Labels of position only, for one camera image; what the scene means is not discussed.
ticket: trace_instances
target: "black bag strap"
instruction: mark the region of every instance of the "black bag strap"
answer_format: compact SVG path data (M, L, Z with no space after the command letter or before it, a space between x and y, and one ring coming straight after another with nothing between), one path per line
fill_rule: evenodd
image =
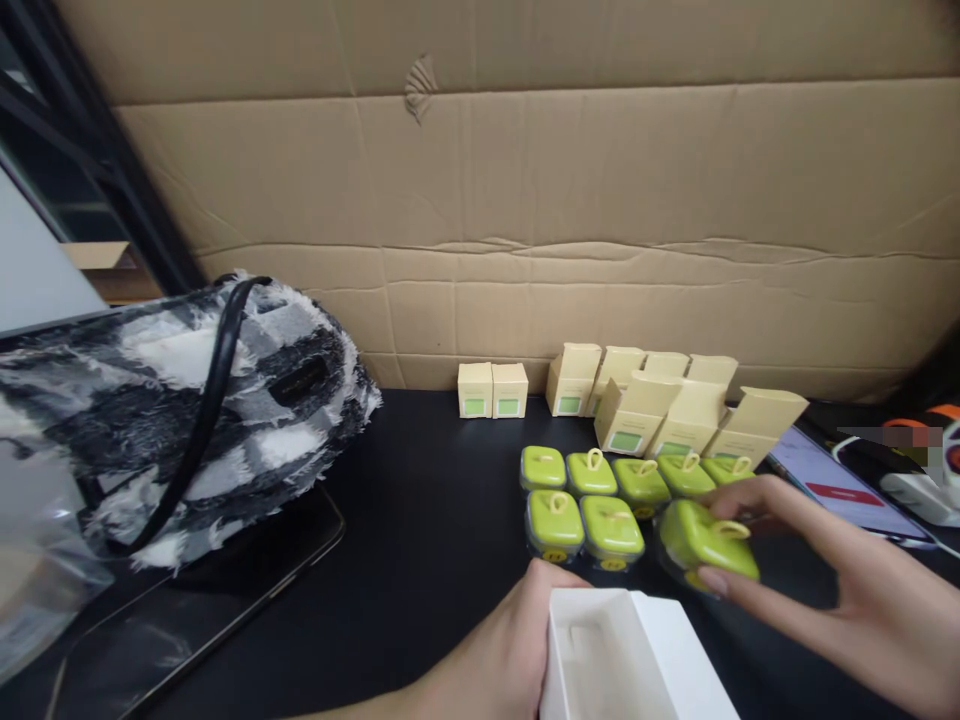
M132 555L149 545L167 524L177 503L190 487L190 482L196 475L210 439L213 437L217 418L220 416L223 400L227 395L227 384L230 381L233 356L237 351L237 340L240 338L240 325L243 323L243 308L247 303L247 297L255 285L269 285L271 282L273 281L268 277L250 278L241 280L230 291L217 327L217 338L213 345L213 356L210 358L207 382L203 388L203 396L200 398L200 409L197 412L190 439L187 441L183 459L163 491L157 509L153 511L137 538L129 545L111 543L117 553L125 556Z

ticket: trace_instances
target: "charging cable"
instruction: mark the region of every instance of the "charging cable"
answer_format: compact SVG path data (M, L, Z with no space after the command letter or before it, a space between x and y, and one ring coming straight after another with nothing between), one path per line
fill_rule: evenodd
M840 452L841 452L844 448L846 448L848 445L850 445L850 444L852 444L852 443L855 443L855 442L856 442L857 440L859 440L859 439L860 439L860 438L859 438L858 436L856 436L856 435L851 435L850 437L846 438L845 440L841 440L841 441L838 442L836 445L834 445L834 446L833 446L833 450L830 451L830 454L833 456L833 459L836 460L836 461L837 461L838 463L840 463L841 465L843 465L843 460L840 459ZM943 540L941 540L940 538L938 538L936 535L934 535L934 534L933 534L932 532L930 532L929 530L925 530L925 532L927 533L927 535L930 536L930 539L933 540L934 543L936 543L936 546L937 546L938 548L940 548L941 550L943 550L943 551L944 551L945 553L947 553L948 555L953 555L953 557L955 557L957 560L960 560L960 552L954 550L952 547L950 547L949 545L947 545L945 542L943 542Z

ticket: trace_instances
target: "white box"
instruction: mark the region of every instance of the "white box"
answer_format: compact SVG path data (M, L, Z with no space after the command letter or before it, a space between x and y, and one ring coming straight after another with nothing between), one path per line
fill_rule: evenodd
M541 720L736 720L686 613L642 592L554 590Z

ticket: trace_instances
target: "phone screen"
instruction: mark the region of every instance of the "phone screen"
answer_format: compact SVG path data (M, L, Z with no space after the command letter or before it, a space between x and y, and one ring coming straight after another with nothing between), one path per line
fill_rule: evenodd
M786 471L787 479L844 520L894 539L932 542L919 525L796 427L783 434L770 455L774 466Z

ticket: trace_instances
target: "black and white fluffy bag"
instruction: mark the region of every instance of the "black and white fluffy bag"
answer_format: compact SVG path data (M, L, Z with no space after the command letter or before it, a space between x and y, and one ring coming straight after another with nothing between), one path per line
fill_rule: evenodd
M65 457L90 538L149 566L217 549L309 490L380 402L335 318L246 275L0 355L0 439Z

